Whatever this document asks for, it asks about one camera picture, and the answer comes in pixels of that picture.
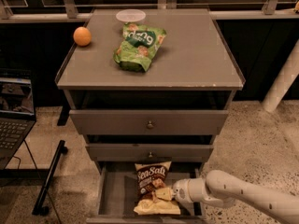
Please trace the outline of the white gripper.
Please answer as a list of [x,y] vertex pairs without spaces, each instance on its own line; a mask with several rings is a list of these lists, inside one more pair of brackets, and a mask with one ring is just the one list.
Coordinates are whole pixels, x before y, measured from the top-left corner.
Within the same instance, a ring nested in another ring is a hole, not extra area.
[[155,190],[158,200],[171,201],[173,198],[179,203],[200,203],[206,197],[206,183],[202,178],[181,179],[173,188],[160,188]]

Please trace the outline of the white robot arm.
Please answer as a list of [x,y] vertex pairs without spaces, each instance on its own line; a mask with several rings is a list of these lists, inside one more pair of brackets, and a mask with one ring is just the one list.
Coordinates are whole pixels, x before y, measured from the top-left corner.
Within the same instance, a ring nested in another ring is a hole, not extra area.
[[239,200],[281,224],[299,224],[298,197],[251,184],[221,170],[210,171],[205,178],[180,179],[154,193],[166,201],[204,203],[219,208],[229,208]]

